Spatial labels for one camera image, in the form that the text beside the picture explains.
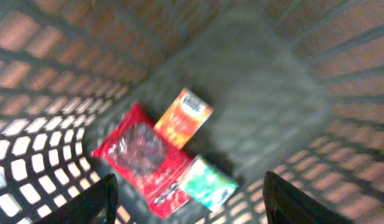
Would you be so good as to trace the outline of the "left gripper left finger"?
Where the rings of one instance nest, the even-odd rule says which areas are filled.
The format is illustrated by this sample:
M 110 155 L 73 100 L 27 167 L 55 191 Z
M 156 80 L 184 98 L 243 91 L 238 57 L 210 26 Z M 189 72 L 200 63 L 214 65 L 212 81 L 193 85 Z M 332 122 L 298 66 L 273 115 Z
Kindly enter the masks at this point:
M 116 176 L 108 174 L 36 224 L 114 224 L 118 194 Z

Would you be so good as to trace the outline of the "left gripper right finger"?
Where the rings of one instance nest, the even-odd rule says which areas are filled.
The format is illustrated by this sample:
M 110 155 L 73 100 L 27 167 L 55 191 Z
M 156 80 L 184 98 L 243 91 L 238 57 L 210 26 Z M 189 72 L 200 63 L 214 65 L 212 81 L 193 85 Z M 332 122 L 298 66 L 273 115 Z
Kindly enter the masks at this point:
M 265 174 L 263 199 L 269 224 L 352 223 L 352 220 L 329 210 L 272 171 Z

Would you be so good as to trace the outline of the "red snack bag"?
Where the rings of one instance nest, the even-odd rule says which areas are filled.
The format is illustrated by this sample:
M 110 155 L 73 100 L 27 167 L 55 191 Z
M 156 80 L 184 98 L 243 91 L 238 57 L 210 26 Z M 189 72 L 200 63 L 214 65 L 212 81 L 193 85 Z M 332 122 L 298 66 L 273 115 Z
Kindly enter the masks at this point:
M 167 218 L 190 199 L 179 188 L 178 178 L 192 158 L 154 130 L 154 123 L 139 103 L 91 155 L 105 159 L 143 195 L 150 211 L 160 218 Z

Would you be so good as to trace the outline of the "teal tissue pack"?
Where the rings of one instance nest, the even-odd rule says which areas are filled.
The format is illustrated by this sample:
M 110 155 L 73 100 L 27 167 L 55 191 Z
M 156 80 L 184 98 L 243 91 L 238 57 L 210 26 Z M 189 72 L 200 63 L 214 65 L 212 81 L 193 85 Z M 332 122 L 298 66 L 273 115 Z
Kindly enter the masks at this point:
M 196 156 L 178 178 L 179 188 L 212 212 L 217 212 L 238 188 L 220 169 Z

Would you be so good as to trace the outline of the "orange tissue pack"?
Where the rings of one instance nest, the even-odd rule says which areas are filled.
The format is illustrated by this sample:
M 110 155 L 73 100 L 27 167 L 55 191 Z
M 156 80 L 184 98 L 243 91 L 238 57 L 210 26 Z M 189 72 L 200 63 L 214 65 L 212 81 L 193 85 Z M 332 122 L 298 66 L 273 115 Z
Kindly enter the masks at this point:
M 212 113 L 212 107 L 184 88 L 155 124 L 154 129 L 181 150 Z

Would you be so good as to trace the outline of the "grey plastic mesh basket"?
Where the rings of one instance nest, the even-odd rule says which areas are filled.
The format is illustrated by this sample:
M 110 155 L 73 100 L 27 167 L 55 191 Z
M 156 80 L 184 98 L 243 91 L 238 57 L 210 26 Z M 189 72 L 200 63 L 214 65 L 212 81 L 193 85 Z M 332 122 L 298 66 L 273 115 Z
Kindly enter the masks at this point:
M 277 173 L 384 223 L 384 1 L 0 1 L 0 223 L 35 223 L 111 173 L 94 150 L 139 101 L 213 108 L 186 149 L 239 188 L 167 218 L 118 179 L 116 223 L 266 223 Z

